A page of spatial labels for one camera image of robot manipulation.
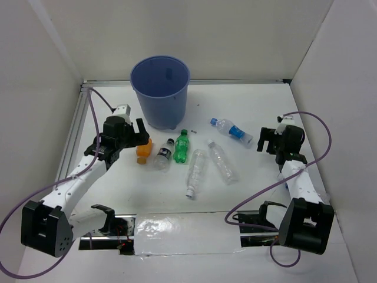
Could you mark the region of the clear bottle dark label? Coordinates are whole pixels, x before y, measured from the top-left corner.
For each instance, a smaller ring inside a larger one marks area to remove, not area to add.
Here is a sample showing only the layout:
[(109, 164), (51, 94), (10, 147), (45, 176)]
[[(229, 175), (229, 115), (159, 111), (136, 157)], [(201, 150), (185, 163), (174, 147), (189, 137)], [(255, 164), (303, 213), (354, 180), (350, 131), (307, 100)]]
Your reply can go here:
[(167, 141), (160, 147), (157, 155), (154, 158), (153, 166), (157, 170), (167, 170), (171, 158), (174, 152), (174, 140), (169, 138)]

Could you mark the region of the clear bottle blue label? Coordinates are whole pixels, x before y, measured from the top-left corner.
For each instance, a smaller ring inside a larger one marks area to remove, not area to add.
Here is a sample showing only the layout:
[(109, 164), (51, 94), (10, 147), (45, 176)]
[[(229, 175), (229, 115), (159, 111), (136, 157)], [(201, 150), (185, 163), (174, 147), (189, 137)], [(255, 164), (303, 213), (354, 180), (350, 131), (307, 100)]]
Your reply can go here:
[(215, 127), (219, 133), (237, 140), (244, 147), (250, 148), (252, 146), (253, 136), (238, 128), (230, 120), (212, 118), (210, 124)]

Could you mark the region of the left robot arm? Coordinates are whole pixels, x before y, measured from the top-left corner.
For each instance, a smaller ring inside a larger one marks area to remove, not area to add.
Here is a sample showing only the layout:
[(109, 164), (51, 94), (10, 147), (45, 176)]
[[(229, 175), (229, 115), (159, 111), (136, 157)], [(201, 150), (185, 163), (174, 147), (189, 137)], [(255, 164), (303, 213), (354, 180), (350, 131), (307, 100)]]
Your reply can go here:
[(82, 214), (74, 209), (89, 188), (119, 159), (123, 149), (148, 143), (149, 134), (141, 118), (138, 131), (121, 116), (106, 118), (102, 133), (85, 150), (69, 181), (57, 186), (39, 202), (28, 201), (22, 208), (21, 243), (59, 258), (76, 238), (91, 231), (110, 235), (116, 229), (115, 211), (94, 204)]

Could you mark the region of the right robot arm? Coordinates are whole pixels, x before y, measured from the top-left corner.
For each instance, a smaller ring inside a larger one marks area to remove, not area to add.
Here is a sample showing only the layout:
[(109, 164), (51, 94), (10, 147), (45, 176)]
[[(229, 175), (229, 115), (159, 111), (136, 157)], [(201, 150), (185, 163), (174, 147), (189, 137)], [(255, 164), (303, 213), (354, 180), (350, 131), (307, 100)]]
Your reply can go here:
[(307, 160), (300, 154), (304, 140), (305, 132), (297, 126), (261, 128), (257, 151), (262, 151), (268, 142), (266, 151), (276, 156), (282, 178), (303, 171), (284, 182), (291, 198), (289, 206), (265, 201), (260, 206), (257, 224), (263, 231), (278, 229), (283, 246), (321, 255), (327, 247), (335, 212), (320, 198), (305, 171)]

